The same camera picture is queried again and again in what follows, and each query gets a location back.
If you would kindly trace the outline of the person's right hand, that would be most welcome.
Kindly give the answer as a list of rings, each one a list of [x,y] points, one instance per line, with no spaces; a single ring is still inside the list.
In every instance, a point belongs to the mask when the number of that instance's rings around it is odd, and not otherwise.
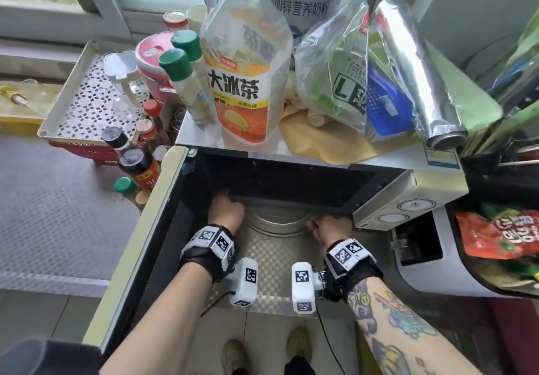
[[[323,215],[325,217],[325,230],[323,233],[313,233],[320,242],[323,251],[326,251],[335,242],[346,240],[351,237],[354,224],[352,219],[346,216]]]

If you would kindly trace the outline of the person's left hand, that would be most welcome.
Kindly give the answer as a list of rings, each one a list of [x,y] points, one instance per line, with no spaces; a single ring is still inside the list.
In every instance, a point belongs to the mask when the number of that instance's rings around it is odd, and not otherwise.
[[[240,202],[233,202],[228,207],[211,207],[208,210],[208,224],[217,224],[235,235],[245,217],[245,208]]]

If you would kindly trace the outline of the glass microwave turntable plate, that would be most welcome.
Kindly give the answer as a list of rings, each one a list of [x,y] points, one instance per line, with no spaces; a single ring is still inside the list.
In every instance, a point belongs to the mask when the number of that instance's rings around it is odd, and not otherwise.
[[[313,211],[306,208],[247,207],[245,223],[252,230],[269,237],[293,237],[308,231]]]

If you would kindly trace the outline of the person's left forearm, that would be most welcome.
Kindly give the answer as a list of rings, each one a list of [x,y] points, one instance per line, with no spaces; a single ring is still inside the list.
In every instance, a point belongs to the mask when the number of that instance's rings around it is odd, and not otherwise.
[[[186,263],[99,374],[183,375],[211,285],[201,265]]]

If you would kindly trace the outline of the person's right forearm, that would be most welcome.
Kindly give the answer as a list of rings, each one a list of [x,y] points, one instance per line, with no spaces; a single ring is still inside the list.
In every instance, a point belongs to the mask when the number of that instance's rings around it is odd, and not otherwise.
[[[380,278],[357,283],[347,303],[383,375],[482,375]]]

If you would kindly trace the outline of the yellow cloth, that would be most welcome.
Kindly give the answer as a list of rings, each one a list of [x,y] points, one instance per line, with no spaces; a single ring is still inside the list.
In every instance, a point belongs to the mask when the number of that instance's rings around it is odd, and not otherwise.
[[[295,156],[322,160],[330,165],[359,163],[420,142],[413,133],[370,142],[357,130],[331,121],[320,128],[308,122],[307,110],[285,104],[279,131],[289,151]]]

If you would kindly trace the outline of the black cap bottle red label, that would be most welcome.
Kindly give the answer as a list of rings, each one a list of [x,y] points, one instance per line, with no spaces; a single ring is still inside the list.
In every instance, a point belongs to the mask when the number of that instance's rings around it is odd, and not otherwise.
[[[154,189],[161,174],[159,162],[142,148],[126,151],[119,157],[118,164],[139,187],[148,192]]]

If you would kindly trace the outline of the microwave oven door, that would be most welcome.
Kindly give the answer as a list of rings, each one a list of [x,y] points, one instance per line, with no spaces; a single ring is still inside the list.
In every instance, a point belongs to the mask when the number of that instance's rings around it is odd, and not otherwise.
[[[176,275],[183,247],[207,224],[213,193],[202,152],[172,147],[84,336],[83,343],[98,346],[104,360]]]

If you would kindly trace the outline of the small green cap bottle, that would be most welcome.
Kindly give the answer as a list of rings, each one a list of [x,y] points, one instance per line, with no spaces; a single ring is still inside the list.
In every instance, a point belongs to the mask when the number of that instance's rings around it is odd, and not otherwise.
[[[129,176],[123,176],[118,178],[114,183],[114,189],[117,193],[121,194],[124,199],[130,201],[139,210],[142,210],[144,205],[138,204],[136,196],[142,189],[133,181]]]

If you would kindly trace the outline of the cream microwave oven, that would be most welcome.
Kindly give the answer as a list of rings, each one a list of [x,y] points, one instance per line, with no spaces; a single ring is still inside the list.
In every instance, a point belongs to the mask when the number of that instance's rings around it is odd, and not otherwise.
[[[248,144],[217,122],[196,125],[186,114],[176,145],[202,152],[213,188],[221,182],[248,206],[306,208],[316,213],[352,215],[360,229],[387,231],[468,194],[466,176],[454,152],[421,143],[349,165],[293,155],[279,131],[261,144]],[[435,208],[404,212],[411,199],[436,201]],[[403,213],[403,223],[383,223],[379,215]]]

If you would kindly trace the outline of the red cap sauce bottle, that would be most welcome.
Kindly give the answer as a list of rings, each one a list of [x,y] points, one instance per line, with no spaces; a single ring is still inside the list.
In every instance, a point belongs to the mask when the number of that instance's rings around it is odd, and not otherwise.
[[[157,101],[156,99],[146,99],[142,104],[142,108],[146,115],[152,120],[156,130],[158,132],[165,130],[165,124],[161,118],[163,111],[163,104]]]

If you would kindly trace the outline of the tall green cap sauce bottle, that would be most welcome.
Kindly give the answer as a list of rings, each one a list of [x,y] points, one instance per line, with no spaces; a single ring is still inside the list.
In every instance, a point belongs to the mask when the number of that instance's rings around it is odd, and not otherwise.
[[[167,50],[159,57],[158,64],[183,100],[193,122],[198,125],[211,123],[213,115],[210,101],[186,52],[181,49]]]
[[[198,34],[189,29],[179,30],[173,34],[171,42],[175,48],[185,51],[206,94],[210,94],[206,64]]]

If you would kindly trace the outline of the black cap dark sauce bottle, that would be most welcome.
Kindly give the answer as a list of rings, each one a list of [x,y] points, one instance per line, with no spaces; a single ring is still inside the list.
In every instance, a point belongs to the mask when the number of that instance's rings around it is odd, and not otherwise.
[[[106,127],[101,134],[101,139],[116,151],[119,158],[134,146],[123,129],[117,126]]]

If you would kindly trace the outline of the person's right shoe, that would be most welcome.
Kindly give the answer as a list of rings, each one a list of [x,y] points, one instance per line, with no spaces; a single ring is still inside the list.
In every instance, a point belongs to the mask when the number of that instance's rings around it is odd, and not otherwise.
[[[302,358],[308,364],[312,361],[312,342],[305,326],[298,326],[289,334],[286,342],[286,357],[288,360]]]

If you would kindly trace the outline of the person's shoe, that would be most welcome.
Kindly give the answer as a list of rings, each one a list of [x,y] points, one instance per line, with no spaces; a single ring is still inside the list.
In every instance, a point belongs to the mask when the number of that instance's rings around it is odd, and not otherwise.
[[[221,352],[224,375],[250,375],[250,360],[241,341],[229,339]]]
[[[298,326],[289,334],[286,342],[286,357],[288,360],[302,358],[308,364],[312,361],[312,342],[305,326]]]

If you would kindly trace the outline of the white kitchen appliance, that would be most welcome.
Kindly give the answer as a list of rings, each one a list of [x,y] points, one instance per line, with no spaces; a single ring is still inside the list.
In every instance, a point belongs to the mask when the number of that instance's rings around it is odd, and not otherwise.
[[[482,277],[475,277],[465,266],[455,236],[453,223],[444,206],[428,213],[435,227],[434,238],[439,240],[441,258],[417,264],[403,265],[402,251],[406,248],[400,243],[396,229],[391,231],[392,247],[397,269],[403,280],[417,291],[433,294],[487,297],[487,298],[529,298],[539,301],[539,290],[501,290]]]

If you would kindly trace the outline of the large iced tea bottle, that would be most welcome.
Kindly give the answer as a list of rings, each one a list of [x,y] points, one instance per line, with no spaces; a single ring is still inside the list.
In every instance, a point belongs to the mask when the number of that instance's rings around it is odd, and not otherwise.
[[[271,0],[220,0],[200,39],[220,125],[263,143],[284,112],[293,48],[286,18]]]

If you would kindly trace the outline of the green packet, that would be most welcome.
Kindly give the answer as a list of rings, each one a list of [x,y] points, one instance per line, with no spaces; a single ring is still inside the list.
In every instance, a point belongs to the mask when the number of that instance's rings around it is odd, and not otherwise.
[[[360,48],[343,44],[314,79],[309,98],[313,109],[360,133],[367,123],[367,58]]]

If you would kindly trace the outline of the red plastic basket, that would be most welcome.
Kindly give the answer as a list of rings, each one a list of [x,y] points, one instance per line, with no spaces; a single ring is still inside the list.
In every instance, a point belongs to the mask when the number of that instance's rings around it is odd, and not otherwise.
[[[117,166],[118,154],[108,145],[78,142],[49,141],[52,147],[62,148],[76,156],[89,159],[96,166]]]

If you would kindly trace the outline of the blue packet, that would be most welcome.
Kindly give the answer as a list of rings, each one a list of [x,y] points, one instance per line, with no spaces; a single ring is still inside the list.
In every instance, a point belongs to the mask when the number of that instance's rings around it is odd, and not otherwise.
[[[371,142],[414,131],[413,105],[402,90],[372,62],[367,66],[366,137]]]

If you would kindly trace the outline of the person's black trousers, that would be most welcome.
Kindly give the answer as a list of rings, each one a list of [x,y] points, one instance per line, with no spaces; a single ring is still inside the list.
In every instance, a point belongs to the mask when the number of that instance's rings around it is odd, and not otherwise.
[[[284,375],[316,375],[306,358],[295,355],[284,367]]]

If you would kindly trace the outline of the person's left shoe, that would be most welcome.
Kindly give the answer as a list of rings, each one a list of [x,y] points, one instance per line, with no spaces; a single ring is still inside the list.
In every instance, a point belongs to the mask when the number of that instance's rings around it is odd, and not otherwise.
[[[241,341],[229,339],[221,352],[224,375],[250,375],[250,360]]]

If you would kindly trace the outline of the pink lidded pot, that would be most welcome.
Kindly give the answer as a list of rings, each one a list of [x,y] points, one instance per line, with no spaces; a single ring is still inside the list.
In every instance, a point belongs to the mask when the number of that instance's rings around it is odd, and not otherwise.
[[[151,96],[169,105],[179,104],[179,97],[158,61],[165,51],[174,49],[174,34],[174,31],[155,33],[142,39],[135,48],[136,64]]]

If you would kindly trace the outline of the clear plastic jug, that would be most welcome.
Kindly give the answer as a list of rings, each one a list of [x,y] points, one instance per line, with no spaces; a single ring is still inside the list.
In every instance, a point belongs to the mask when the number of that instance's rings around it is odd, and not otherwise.
[[[140,79],[135,52],[110,53],[104,57],[104,73],[119,96],[112,99],[112,110],[119,120],[136,121],[141,114],[141,102],[136,92]]]

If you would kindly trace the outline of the white perforated tray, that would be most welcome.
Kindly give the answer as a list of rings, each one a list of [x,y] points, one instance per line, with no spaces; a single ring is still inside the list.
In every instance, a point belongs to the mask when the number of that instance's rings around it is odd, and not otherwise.
[[[88,42],[37,136],[50,141],[103,145],[103,130],[117,126],[136,141],[140,137],[136,122],[146,116],[104,72],[105,56],[134,48],[129,43]]]

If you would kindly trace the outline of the aluminium foil roll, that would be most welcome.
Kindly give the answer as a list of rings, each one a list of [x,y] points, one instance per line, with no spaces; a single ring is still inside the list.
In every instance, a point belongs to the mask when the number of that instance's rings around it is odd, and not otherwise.
[[[408,6],[381,0],[374,17],[392,74],[412,102],[416,133],[428,147],[439,151],[463,146],[467,129]]]

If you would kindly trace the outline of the cream cup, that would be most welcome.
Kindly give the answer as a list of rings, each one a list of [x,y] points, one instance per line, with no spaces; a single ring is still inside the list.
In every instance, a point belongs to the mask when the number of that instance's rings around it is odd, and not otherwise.
[[[205,4],[191,6],[186,12],[188,29],[200,35],[200,31],[206,18],[206,15],[207,7]]]

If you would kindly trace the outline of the red cap jar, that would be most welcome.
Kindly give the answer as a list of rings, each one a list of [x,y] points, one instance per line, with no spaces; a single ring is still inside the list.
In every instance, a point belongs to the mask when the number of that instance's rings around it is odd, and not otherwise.
[[[162,19],[168,31],[188,29],[188,17],[183,11],[167,11],[163,14]]]

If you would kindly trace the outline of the red snack packet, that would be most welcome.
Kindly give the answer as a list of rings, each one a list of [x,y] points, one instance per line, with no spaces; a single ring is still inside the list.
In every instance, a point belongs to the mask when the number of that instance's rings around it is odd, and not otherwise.
[[[490,220],[473,212],[455,217],[468,256],[514,260],[539,255],[539,210],[509,209]]]

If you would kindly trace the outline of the clear plastic bag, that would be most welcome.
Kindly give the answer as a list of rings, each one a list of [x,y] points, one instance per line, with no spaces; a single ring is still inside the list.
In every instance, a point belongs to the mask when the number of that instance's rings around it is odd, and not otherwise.
[[[370,49],[369,29],[367,0],[341,0],[331,17],[315,24],[301,39],[294,54],[296,91],[301,103],[307,108],[308,121],[312,126],[321,127],[336,121],[313,109],[309,92],[322,66],[329,61],[333,51],[343,44],[358,46],[367,58],[367,65],[372,62],[397,85],[389,73],[388,64],[381,62]]]

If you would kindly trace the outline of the green cutting board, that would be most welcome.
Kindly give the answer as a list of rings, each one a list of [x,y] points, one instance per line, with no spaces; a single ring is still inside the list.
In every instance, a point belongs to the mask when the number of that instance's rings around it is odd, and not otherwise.
[[[502,108],[433,45],[427,43],[432,61],[444,80],[453,105],[472,135],[501,119]]]

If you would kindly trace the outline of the yellow tray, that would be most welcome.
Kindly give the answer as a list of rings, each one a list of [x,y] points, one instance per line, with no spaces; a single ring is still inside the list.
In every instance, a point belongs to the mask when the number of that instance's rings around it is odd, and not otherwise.
[[[36,79],[0,80],[0,133],[36,137],[62,88]]]

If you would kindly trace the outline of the green plastic bags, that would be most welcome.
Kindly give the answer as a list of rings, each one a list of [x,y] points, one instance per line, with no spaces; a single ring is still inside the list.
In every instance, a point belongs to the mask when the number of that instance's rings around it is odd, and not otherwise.
[[[512,54],[502,66],[501,72],[488,90],[500,106],[503,97],[522,76],[524,71],[539,60],[539,7],[523,29]]]

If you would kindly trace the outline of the window frame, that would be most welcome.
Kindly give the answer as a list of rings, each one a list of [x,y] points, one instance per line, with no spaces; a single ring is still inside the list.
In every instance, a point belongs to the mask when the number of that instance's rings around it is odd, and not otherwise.
[[[164,31],[165,12],[202,4],[204,0],[0,0],[0,38],[129,42]]]

